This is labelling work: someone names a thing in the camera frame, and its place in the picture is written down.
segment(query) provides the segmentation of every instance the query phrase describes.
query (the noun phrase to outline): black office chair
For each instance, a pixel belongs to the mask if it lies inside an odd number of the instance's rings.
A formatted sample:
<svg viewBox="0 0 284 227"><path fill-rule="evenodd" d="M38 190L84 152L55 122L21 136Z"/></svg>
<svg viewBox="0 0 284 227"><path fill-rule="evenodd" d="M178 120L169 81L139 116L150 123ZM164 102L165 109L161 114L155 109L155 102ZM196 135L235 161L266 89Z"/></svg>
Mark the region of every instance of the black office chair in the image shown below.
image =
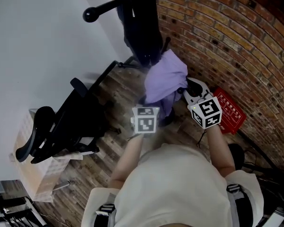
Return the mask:
<svg viewBox="0 0 284 227"><path fill-rule="evenodd" d="M105 117L106 106L101 105L93 95L95 88L116 64L116 61L111 63L89 90L74 78L71 81L74 90L57 113L48 106L39 108L28 142L16 150L17 160L23 162L31 155L34 157L31 163L36 164L64 149L69 152L99 152L96 142L107 130L120 133L119 129L109 125ZM93 140L85 145L80 143L83 137L93 137Z"/></svg>

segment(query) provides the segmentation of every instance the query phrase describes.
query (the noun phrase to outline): white t-shirt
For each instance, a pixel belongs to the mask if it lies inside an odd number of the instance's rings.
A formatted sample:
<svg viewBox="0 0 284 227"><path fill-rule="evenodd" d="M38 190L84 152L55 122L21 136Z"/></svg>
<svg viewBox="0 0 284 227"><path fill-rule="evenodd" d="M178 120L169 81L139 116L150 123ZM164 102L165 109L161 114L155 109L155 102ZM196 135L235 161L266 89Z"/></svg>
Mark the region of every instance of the white t-shirt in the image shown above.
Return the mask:
<svg viewBox="0 0 284 227"><path fill-rule="evenodd" d="M119 192L93 189L90 198L117 193L115 227L232 227L226 181L249 191L256 226L264 207L256 176L235 171L223 178L200 151L184 146L163 144L141 158ZM87 224L84 216L82 226Z"/></svg>

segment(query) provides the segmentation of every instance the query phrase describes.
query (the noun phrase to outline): wooden floor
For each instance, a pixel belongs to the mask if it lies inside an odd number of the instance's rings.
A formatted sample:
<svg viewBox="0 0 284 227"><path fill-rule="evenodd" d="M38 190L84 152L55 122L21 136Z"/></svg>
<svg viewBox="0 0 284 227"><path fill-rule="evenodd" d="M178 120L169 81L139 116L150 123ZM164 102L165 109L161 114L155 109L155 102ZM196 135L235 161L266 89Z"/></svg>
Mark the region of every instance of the wooden floor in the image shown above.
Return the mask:
<svg viewBox="0 0 284 227"><path fill-rule="evenodd" d="M144 93L145 72L136 69L115 68L101 83L96 92L100 102L108 100L114 106L107 112L107 118L112 126L120 128L122 133L107 132L98 142L100 152L85 156L82 161L72 160L62 174L61 181L68 180L71 185L54 192L53 203L35 202L40 212L57 218L62 223L66 220L68 225L79 227L89 193L94 187L106 187L109 177L126 146L126 138L131 136L130 126L131 108ZM159 129L153 139L147 139L151 144L159 142L185 144L195 146L203 130L191 118L184 101L174 105L176 118L169 126ZM226 135L228 143L238 143L244 149L254 152L239 135ZM208 155L206 135L201 141L201 149ZM247 153L247 161L255 162L255 155ZM257 165L263 165L258 156ZM52 218L44 217L52 226L64 226Z"/></svg>

